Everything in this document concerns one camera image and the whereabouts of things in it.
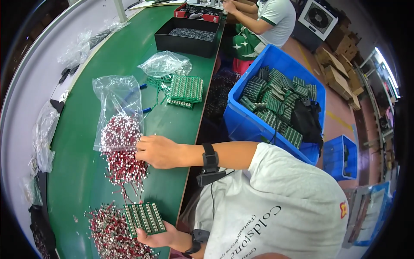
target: red logo on shirt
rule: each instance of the red logo on shirt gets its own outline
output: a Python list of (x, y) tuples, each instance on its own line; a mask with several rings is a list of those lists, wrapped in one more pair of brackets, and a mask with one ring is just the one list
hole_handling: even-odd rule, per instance
[(348, 214), (348, 206), (346, 202), (341, 202), (339, 204), (339, 207), (341, 208), (341, 219), (343, 219), (346, 214)]

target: cable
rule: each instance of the cable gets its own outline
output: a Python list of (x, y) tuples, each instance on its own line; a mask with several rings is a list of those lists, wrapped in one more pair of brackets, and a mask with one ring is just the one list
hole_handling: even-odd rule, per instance
[(213, 213), (213, 220), (214, 220), (214, 195), (213, 195), (213, 183), (210, 185), (210, 193), (211, 193), (211, 199), (213, 200), (213, 207), (212, 207), (212, 213)]
[(212, 212), (213, 212), (213, 220), (214, 220), (214, 196), (213, 196), (213, 183), (211, 183), (210, 185), (210, 193), (211, 193), (211, 199), (213, 200), (213, 207), (212, 207)]

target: white shirt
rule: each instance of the white shirt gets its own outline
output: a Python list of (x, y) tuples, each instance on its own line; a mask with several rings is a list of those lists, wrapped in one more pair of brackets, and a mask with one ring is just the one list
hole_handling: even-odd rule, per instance
[(326, 172), (260, 143), (248, 171), (207, 185), (194, 229), (210, 231), (204, 258), (250, 259), (269, 252), (292, 259), (335, 258), (345, 236), (347, 199)]
[(256, 3), (259, 8), (258, 20), (263, 19), (273, 27), (257, 37), (264, 44), (281, 48), (295, 27), (296, 12), (290, 0), (268, 0)]

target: person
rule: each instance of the person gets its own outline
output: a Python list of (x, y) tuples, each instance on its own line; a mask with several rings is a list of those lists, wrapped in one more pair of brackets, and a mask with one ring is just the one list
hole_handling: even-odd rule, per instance
[[(335, 258), (348, 222), (347, 198), (326, 172), (266, 143), (212, 145), (228, 174), (202, 188), (193, 228), (210, 232), (190, 256), (217, 259)], [(203, 166), (202, 145), (141, 137), (136, 159), (154, 168)], [(192, 235), (164, 222), (166, 232), (137, 240), (150, 247), (192, 248)]]
[(223, 8), (240, 23), (226, 24), (220, 47), (228, 57), (242, 61), (254, 60), (267, 44), (281, 48), (295, 27), (296, 12), (290, 0), (258, 0), (255, 5), (229, 0), (223, 2)]

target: hand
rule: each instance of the hand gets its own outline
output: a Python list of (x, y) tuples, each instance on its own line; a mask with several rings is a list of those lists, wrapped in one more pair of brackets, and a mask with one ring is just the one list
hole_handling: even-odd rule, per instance
[(223, 8), (229, 14), (233, 14), (235, 11), (237, 11), (237, 8), (232, 1), (223, 2)]
[(180, 167), (183, 159), (182, 146), (163, 136), (142, 136), (137, 142), (135, 158), (158, 169)]
[(167, 247), (171, 245), (176, 237), (178, 230), (170, 223), (164, 221), (165, 230), (167, 232), (147, 236), (144, 230), (137, 229), (137, 240), (149, 247)]

